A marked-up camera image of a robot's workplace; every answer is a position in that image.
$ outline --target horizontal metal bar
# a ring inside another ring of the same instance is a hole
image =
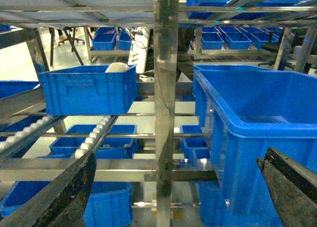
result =
[[[0,6],[0,11],[6,12],[153,12],[152,6]],[[223,7],[223,6],[180,6],[179,12],[316,12],[314,6],[282,6],[282,7]]]
[[[14,135],[15,132],[0,132],[0,137],[6,137],[6,136],[12,136]],[[41,135],[42,137],[88,137],[89,134],[87,133],[51,133],[47,132]],[[197,138],[197,137],[202,137],[202,134],[183,134],[183,133],[175,133],[174,137],[175,138]],[[152,133],[140,133],[140,134],[108,134],[107,138],[137,138],[137,139],[154,139],[155,134]]]
[[[13,25],[22,25],[22,24],[38,24],[38,26],[46,27],[46,24],[63,24],[63,25],[90,25],[90,26],[115,26],[122,25],[128,27],[133,26],[145,26],[145,27],[153,27],[152,20],[109,20],[109,21],[100,21],[94,23],[90,20],[74,20],[74,19],[59,19],[59,20],[42,20],[42,21],[31,21],[31,20],[6,20],[0,19],[1,24],[13,24]],[[316,25],[316,20],[286,20],[286,21],[266,21],[266,20],[199,20],[199,19],[188,19],[188,18],[179,18],[179,24],[193,24],[195,27],[197,26],[223,26],[223,25],[235,25],[235,26],[277,26],[277,27],[294,27],[296,25]]]
[[[31,112],[21,112],[19,114],[15,114],[16,115],[38,115],[38,116],[46,116],[47,114],[45,112],[35,112],[35,113],[31,113]],[[155,116],[154,113],[127,113],[127,114],[121,114],[120,116]],[[193,113],[175,113],[175,116],[196,116]]]
[[[200,203],[171,203],[171,208],[173,209],[182,209],[188,207],[199,207]],[[155,207],[153,203],[146,202],[136,202],[133,203],[132,208],[152,208]]]
[[[0,126],[2,124],[7,125],[11,116],[29,108],[35,108],[35,111],[45,108],[45,99],[41,87],[0,99]]]
[[[1,181],[51,181],[75,159],[9,159],[1,162]],[[207,159],[173,160],[173,181],[217,181]],[[156,160],[98,159],[95,181],[156,181]]]

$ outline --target blue plastic crate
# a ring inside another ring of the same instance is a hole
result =
[[[106,73],[108,65],[39,73],[50,115],[125,114],[137,96],[135,65]]]
[[[203,27],[203,33],[220,33],[217,27]]]
[[[132,39],[127,33],[121,33],[118,40],[118,49],[120,50],[130,50],[132,44]]]
[[[3,217],[10,215],[44,187],[48,181],[18,181],[0,202]],[[85,209],[86,227],[123,227],[131,224],[132,184],[129,182],[94,182]]]
[[[78,124],[72,126],[66,133],[88,134],[96,127],[95,124]],[[136,133],[137,126],[132,124],[114,125],[110,133]],[[51,145],[52,154],[73,154],[85,141],[85,138],[58,138]],[[132,158],[138,150],[136,139],[132,138],[106,138],[99,148],[96,157],[108,159]]]
[[[39,82],[27,82],[17,80],[0,81],[0,99],[32,90],[37,85],[39,85]]]
[[[116,28],[115,27],[100,27],[96,31],[97,34],[116,34]]]
[[[218,30],[221,34],[225,33],[241,33],[240,30],[236,27],[218,27]]]
[[[0,25],[0,33],[11,31],[11,27],[9,25]]]
[[[263,33],[264,31],[257,27],[240,27],[240,31],[245,34],[249,33]]]
[[[194,65],[194,70],[219,70],[219,71],[259,71],[259,70],[267,70],[270,69],[257,67],[257,66],[249,66],[249,65]],[[204,91],[202,90],[201,86],[197,82],[196,78],[194,77],[194,89],[193,93],[196,100],[195,105],[195,115],[198,117],[200,127],[205,125],[205,118],[206,118],[206,108],[207,108],[207,99]],[[211,136],[212,131],[212,123],[205,128],[204,133],[208,133],[207,137]]]
[[[251,40],[243,33],[223,33],[222,38],[232,50],[247,50]]]
[[[202,35],[204,50],[221,50],[223,39],[218,33],[203,33]]]
[[[194,74],[205,94],[205,124],[200,126],[230,211],[275,213],[255,158],[275,147],[317,172],[317,94],[307,93],[317,89],[317,79],[285,71]],[[205,130],[211,127],[207,137]]]
[[[221,197],[218,182],[199,182],[200,217],[209,227],[282,227],[277,214],[271,217],[234,216]]]
[[[180,132],[202,133],[198,125],[181,125]],[[181,138],[180,150],[184,153],[186,159],[209,159],[209,149],[204,138]]]
[[[116,43],[116,34],[97,34],[93,39],[94,50],[113,50]]]
[[[263,43],[269,42],[269,33],[251,33],[248,34],[248,37],[258,50],[262,49],[261,46]],[[275,36],[272,36],[271,43],[278,43],[278,39]]]

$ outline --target metal shelf rail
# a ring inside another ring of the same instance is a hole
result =
[[[204,160],[197,160],[194,162],[185,160],[174,160],[173,159],[173,141],[179,137],[198,137],[198,134],[174,134],[174,117],[177,115],[192,115],[192,114],[175,114],[175,101],[182,101],[183,96],[190,97],[192,86],[181,83],[176,83],[176,62],[177,62],[177,37],[179,24],[191,24],[193,27],[197,27],[196,40],[197,45],[200,44],[201,37],[201,26],[278,26],[287,27],[286,33],[284,34],[283,41],[281,43],[280,52],[276,61],[275,69],[282,69],[283,63],[286,61],[288,51],[290,48],[292,35],[292,27],[296,26],[310,26],[307,32],[308,43],[303,47],[303,54],[310,52],[313,40],[316,37],[316,26],[317,22],[311,16],[316,15],[317,7],[314,3],[304,3],[303,6],[292,6],[292,7],[243,7],[250,0],[233,0],[227,7],[186,7],[181,6],[178,0],[154,0],[153,7],[118,7],[118,6],[99,6],[99,7],[87,7],[84,5],[78,5],[74,0],[63,0],[67,1],[70,6],[68,7],[20,7],[20,6],[0,6],[0,11],[4,12],[25,12],[25,11],[45,11],[45,12],[86,12],[93,13],[97,18],[100,16],[100,12],[105,11],[134,11],[134,12],[153,12],[154,20],[148,21],[133,21],[133,20],[108,20],[107,18],[100,18],[99,22],[91,24],[91,22],[85,21],[72,21],[70,20],[37,20],[33,23],[46,25],[49,23],[67,25],[81,25],[81,26],[120,26],[133,27],[133,26],[145,26],[154,28],[154,51],[155,51],[155,83],[138,84],[139,96],[136,99],[137,102],[142,101],[155,101],[155,134],[103,134],[103,138],[107,137],[136,137],[140,139],[155,139],[155,160],[137,159],[137,160],[98,160],[97,171],[95,180],[96,181],[134,181],[134,182],[156,182],[156,197],[157,205],[148,204],[147,207],[156,207],[157,211],[157,226],[167,227],[172,225],[171,220],[171,209],[181,206],[196,207],[196,202],[191,204],[177,204],[171,201],[171,187],[174,181],[213,181],[216,180],[215,173],[209,162]],[[200,11],[200,12],[216,12],[217,20],[199,20],[189,19],[184,12],[189,11]],[[292,13],[294,17],[288,17],[287,20],[276,20],[272,21],[267,18],[261,18],[256,20],[234,20],[231,19],[238,13],[260,13],[260,12],[271,12],[280,16],[290,15]],[[30,23],[29,20],[0,20],[0,23],[14,24],[17,26],[23,26]],[[36,33],[36,37],[31,37],[29,42],[29,48],[37,48],[39,44],[39,35],[37,30],[23,30],[33,31]],[[17,37],[11,37],[9,41],[19,41]],[[90,43],[87,43],[87,49],[90,51]],[[35,53],[38,57],[32,57],[33,62],[41,61],[45,63],[45,54],[43,51],[37,50]],[[201,48],[198,48],[194,52],[190,52],[188,56],[194,56],[195,59],[208,59],[211,55],[224,55],[225,53],[237,55],[238,51],[228,52],[205,52],[202,53]],[[243,54],[254,53],[256,55],[265,54],[265,52],[259,51],[242,51]],[[297,70],[300,71],[303,64],[308,59],[314,60],[308,56],[303,56],[299,61]],[[28,101],[33,103],[21,103],[18,107],[18,111],[10,112],[8,108],[12,107],[11,101],[6,101],[0,104],[0,108],[7,107],[4,113],[0,113],[0,121],[3,119],[11,119],[16,117],[15,115],[21,112],[21,114],[33,114],[38,112],[40,109],[27,109],[25,108],[34,106],[38,103],[43,104],[43,95],[40,94],[41,89],[32,91],[32,95]],[[153,114],[133,114],[135,116],[141,115],[153,115]],[[55,117],[56,122],[62,120],[63,117]],[[83,134],[65,134],[64,130],[52,134],[45,133],[46,129],[37,129],[30,133],[31,136],[43,136],[43,137],[84,137]],[[0,135],[12,135],[12,133],[0,133]],[[23,142],[27,140],[21,140],[21,145],[16,146],[12,149],[0,151],[0,180],[52,180],[63,172],[68,166],[70,166],[74,159],[67,160],[41,160],[41,159],[13,159],[13,154],[23,149]],[[94,150],[99,148],[101,142],[97,142]]]

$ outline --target white roller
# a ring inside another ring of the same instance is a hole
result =
[[[1,149],[6,149],[7,147],[9,147],[10,143],[2,141],[0,142],[0,150]]]
[[[82,144],[80,145],[80,149],[89,150],[89,149],[91,149],[92,146],[93,146],[93,145],[92,145],[92,144],[89,144],[89,143],[82,143]]]
[[[75,158],[79,159],[87,152],[88,152],[88,150],[85,150],[85,149],[77,149],[75,152]]]

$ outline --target white object in crate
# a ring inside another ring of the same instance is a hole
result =
[[[113,62],[109,65],[105,72],[125,72],[129,70],[130,67],[122,62]]]
[[[128,65],[136,65],[137,73],[142,74],[147,61],[150,30],[145,27],[137,27],[135,31],[142,32],[143,35],[136,34],[132,40]]]

